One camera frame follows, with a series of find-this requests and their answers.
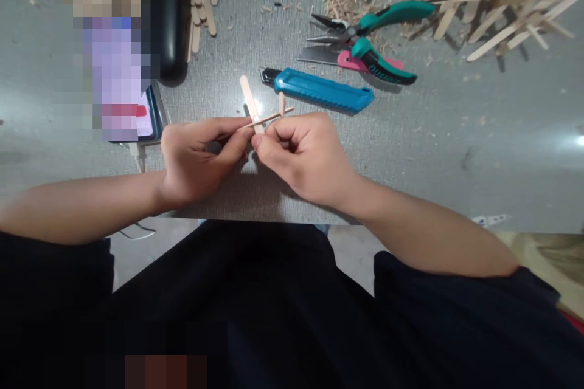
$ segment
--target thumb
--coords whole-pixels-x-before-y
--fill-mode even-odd
[[[280,143],[270,136],[256,134],[251,139],[251,144],[260,161],[285,181],[298,166],[298,157],[282,148]]]

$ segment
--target right hand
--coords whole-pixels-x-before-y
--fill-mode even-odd
[[[251,143],[263,164],[315,204],[339,208],[359,178],[324,112],[278,119]]]

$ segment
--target table surface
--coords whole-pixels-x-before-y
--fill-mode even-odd
[[[135,172],[127,150],[100,141],[92,127],[91,93],[80,68],[80,31],[59,0],[0,0],[0,196],[33,185],[78,177]],[[239,77],[249,77],[261,114],[277,109],[259,67],[293,67],[353,86],[357,72],[296,61],[305,39],[319,33],[310,12],[321,0],[284,11],[278,0],[220,0],[218,35],[204,34],[184,84],[161,86],[171,121],[236,116],[244,109]],[[273,7],[261,13],[262,5]],[[579,32],[584,2],[559,19]],[[531,232],[580,232],[584,220],[584,35],[533,38],[498,62],[493,53],[474,63],[478,45],[423,38],[406,42],[400,26],[382,30],[395,57],[419,74],[416,84],[374,89],[375,100],[349,117],[327,111],[351,163],[363,175],[467,215],[512,216],[501,227]],[[294,114],[320,110],[294,101]],[[252,159],[210,201],[177,214],[194,218],[339,224],[350,221],[295,197]],[[164,163],[159,146],[147,150],[147,168]]]

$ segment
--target hand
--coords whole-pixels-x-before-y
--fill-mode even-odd
[[[249,117],[215,117],[200,122],[169,125],[162,132],[162,155],[166,175],[163,200],[180,208],[207,199],[244,155],[253,128],[237,131],[251,122]],[[205,150],[208,143],[230,135],[219,155]]]
[[[251,142],[260,161],[307,201],[339,208],[359,178],[324,112],[278,119]]]

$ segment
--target left hand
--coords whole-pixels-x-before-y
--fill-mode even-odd
[[[207,199],[245,154],[253,128],[249,117],[214,117],[200,122],[169,125],[162,132],[166,175],[161,195],[170,208],[181,208]],[[208,143],[231,135],[218,155],[207,152]]]

